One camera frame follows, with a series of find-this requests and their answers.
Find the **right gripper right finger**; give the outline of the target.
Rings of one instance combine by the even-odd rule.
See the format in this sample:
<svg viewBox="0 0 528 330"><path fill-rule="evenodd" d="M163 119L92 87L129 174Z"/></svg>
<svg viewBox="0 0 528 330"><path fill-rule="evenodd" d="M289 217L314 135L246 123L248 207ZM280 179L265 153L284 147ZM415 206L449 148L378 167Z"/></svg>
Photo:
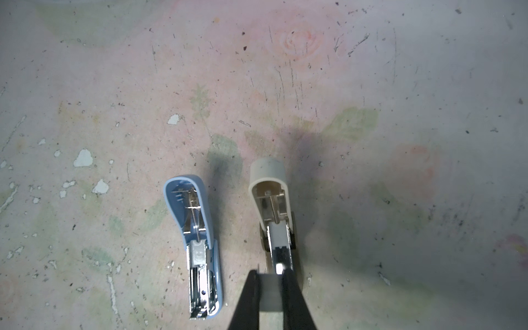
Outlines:
<svg viewBox="0 0 528 330"><path fill-rule="evenodd" d="M282 289L284 330L316 330L296 275L291 269L283 272Z"/></svg>

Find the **silver staple strip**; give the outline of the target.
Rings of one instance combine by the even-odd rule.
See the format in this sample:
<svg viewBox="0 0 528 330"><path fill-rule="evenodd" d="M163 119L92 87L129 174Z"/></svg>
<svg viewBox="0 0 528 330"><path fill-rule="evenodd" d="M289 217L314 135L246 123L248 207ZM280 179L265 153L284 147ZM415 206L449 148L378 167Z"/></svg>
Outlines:
<svg viewBox="0 0 528 330"><path fill-rule="evenodd" d="M259 311L280 313L283 311L283 277L278 274L259 274L261 285Z"/></svg>

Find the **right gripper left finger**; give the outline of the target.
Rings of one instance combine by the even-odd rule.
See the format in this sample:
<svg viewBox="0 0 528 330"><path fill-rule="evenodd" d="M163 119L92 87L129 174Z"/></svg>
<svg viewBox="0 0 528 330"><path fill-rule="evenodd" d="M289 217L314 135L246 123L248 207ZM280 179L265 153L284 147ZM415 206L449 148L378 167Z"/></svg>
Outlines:
<svg viewBox="0 0 528 330"><path fill-rule="evenodd" d="M259 330L260 298L261 280L253 269L247 275L228 330Z"/></svg>

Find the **light blue stapler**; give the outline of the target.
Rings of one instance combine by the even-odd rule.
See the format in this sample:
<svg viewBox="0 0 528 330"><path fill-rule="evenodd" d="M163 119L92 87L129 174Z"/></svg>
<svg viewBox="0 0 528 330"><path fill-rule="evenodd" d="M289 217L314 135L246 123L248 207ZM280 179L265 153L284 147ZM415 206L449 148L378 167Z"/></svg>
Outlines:
<svg viewBox="0 0 528 330"><path fill-rule="evenodd" d="M202 179L181 175L164 185L166 205L180 229L186 251L191 320L216 316L223 302L219 244Z"/></svg>

